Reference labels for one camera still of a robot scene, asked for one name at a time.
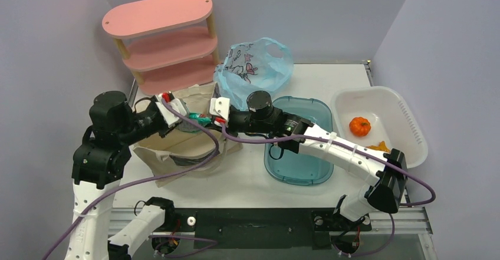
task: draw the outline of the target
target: pink oval shelf top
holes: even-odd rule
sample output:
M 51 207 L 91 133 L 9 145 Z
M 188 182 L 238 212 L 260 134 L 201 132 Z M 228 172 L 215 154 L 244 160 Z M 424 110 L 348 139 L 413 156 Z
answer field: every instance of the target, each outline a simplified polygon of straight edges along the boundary
M 103 18 L 113 38 L 128 39 L 194 24 L 212 13 L 212 0 L 142 0 L 119 5 Z

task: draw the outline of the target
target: blue plastic bag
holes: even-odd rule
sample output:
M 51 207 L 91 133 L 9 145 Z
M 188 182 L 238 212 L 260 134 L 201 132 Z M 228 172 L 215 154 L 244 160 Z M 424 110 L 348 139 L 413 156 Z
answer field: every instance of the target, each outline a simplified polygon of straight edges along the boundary
M 294 60 L 290 49 L 270 38 L 231 46 L 223 64 L 216 67 L 213 80 L 221 96 L 231 99 L 239 110 L 247 110 L 250 93 L 265 90 L 271 97 L 283 89 L 292 76 Z

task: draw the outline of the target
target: white knob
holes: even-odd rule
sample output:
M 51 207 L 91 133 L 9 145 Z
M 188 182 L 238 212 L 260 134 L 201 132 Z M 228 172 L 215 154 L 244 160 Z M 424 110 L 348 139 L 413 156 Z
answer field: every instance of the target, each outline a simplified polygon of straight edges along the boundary
M 190 226 L 194 226 L 196 224 L 196 218 L 195 217 L 189 217 L 187 219 L 187 224 L 190 225 Z

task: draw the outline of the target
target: black cylindrical cap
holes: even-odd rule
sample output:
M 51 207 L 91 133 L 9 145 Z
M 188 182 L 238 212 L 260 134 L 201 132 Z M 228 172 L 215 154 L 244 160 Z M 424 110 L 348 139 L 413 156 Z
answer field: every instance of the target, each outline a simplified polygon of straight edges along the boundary
M 250 94 L 246 99 L 246 105 L 252 118 L 256 120 L 267 119 L 274 109 L 271 95 L 266 91 L 256 91 Z

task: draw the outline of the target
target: orange pumpkin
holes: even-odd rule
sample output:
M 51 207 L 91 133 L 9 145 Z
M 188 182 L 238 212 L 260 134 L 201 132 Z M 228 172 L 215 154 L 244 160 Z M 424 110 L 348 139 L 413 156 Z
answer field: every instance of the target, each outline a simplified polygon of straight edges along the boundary
M 349 124 L 351 132 L 359 137 L 366 136 L 371 130 L 370 122 L 364 117 L 355 117 Z

